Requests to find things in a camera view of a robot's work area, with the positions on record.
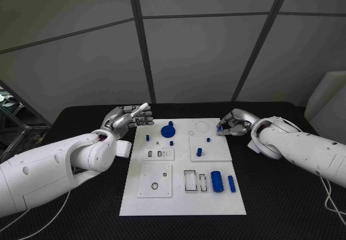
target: blue object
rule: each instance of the blue object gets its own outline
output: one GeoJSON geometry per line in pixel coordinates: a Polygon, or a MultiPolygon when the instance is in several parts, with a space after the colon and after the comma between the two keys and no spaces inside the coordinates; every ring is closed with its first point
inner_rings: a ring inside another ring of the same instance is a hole
{"type": "Polygon", "coordinates": [[[196,150],[196,155],[201,157],[202,156],[202,148],[196,150]]]}
{"type": "Polygon", "coordinates": [[[212,181],[212,190],[217,193],[224,192],[224,185],[222,185],[222,174],[220,171],[211,172],[211,181],[212,181]]]}
{"type": "Polygon", "coordinates": [[[168,126],[165,126],[160,130],[160,134],[166,137],[166,138],[172,138],[176,134],[176,129],[173,127],[173,122],[169,121],[168,126]]]}
{"type": "Polygon", "coordinates": [[[237,186],[235,186],[235,182],[234,182],[234,177],[232,176],[228,176],[228,181],[230,181],[231,192],[235,193],[237,192],[237,186]]]}

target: black table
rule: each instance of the black table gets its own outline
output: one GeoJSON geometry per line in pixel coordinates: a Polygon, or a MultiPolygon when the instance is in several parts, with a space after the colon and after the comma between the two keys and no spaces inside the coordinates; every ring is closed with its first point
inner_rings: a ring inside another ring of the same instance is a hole
{"type": "MultiPolygon", "coordinates": [[[[98,129],[107,113],[117,106],[67,108],[44,144],[98,129]]],[[[316,134],[303,114],[289,102],[152,104],[156,119],[222,118],[234,108],[250,111],[260,118],[283,117],[305,132],[316,134]]],[[[123,140],[134,142],[134,137],[136,129],[132,129],[123,140]]],[[[130,159],[117,157],[107,172],[71,191],[58,218],[34,238],[346,239],[346,227],[339,216],[325,208],[328,194],[320,178],[284,158],[274,160],[257,154],[247,147],[250,140],[250,134],[227,137],[247,215],[120,217],[130,159]]],[[[332,188],[336,206],[345,211],[346,189],[333,183],[332,188]]],[[[65,199],[67,195],[32,209],[0,233],[0,239],[18,239],[35,233],[55,216],[65,199]]],[[[0,228],[19,215],[21,213],[2,218],[0,228]]]]}

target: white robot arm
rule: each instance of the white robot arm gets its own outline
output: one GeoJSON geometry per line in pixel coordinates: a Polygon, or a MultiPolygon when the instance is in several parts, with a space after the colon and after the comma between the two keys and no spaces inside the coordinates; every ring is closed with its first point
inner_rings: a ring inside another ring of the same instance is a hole
{"type": "Polygon", "coordinates": [[[0,164],[0,217],[32,209],[64,195],[129,158],[129,128],[153,125],[150,106],[117,107],[93,133],[38,147],[0,164]],[[72,167],[85,171],[74,174],[72,167]]]}
{"type": "Polygon", "coordinates": [[[300,168],[346,188],[346,145],[303,132],[280,117],[260,119],[241,109],[232,110],[217,127],[221,135],[241,136],[251,131],[248,147],[257,153],[273,159],[284,156],[300,168]]]}

